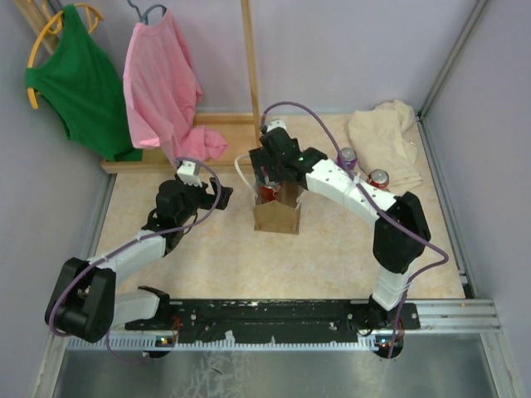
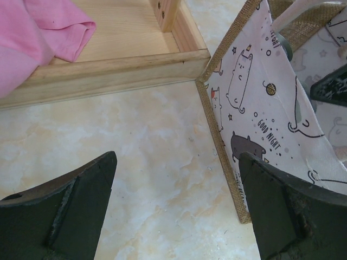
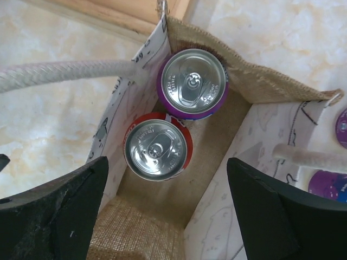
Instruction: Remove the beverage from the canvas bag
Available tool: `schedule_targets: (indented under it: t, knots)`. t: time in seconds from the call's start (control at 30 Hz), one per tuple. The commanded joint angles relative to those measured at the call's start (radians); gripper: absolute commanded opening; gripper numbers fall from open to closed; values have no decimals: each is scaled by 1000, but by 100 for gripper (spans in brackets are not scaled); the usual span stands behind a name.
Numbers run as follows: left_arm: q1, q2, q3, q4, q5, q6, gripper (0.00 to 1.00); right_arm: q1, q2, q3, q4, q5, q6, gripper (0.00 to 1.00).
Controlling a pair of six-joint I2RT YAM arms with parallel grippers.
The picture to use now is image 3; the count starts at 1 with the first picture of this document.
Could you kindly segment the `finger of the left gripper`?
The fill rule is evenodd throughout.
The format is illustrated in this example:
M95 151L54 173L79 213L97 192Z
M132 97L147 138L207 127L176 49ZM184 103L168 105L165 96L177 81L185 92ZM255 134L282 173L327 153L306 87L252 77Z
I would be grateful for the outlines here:
M0 154L0 172L8 165L10 158L5 154Z

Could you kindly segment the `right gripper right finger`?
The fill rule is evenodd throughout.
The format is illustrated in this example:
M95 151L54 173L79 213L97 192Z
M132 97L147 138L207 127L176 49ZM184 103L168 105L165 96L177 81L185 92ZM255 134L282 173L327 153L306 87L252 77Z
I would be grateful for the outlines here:
M346 259L346 203L310 194L238 158L227 176L248 259Z

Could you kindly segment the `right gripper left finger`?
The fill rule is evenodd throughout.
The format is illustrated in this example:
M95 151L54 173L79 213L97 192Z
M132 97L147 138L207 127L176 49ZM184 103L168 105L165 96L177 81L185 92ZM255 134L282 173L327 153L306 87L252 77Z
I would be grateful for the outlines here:
M1 259L86 259L107 178L99 157L1 199Z

